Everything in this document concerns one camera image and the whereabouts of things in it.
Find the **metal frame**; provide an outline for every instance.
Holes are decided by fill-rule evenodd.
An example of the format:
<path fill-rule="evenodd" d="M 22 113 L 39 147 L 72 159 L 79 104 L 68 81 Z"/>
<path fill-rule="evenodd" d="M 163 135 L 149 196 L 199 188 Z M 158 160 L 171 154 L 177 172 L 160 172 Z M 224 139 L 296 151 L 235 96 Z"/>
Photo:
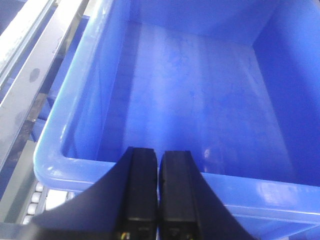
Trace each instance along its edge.
<path fill-rule="evenodd" d="M 32 41 L 55 0 L 28 1 L 0 36 L 0 90 Z"/>
<path fill-rule="evenodd" d="M 78 26 L 88 1 L 61 1 L 0 104 L 0 170 L 30 114 L 54 60 L 67 50 L 66 40 L 73 37 L 73 29 Z M 32 114 L 32 117 L 34 120 L 38 115 Z"/>

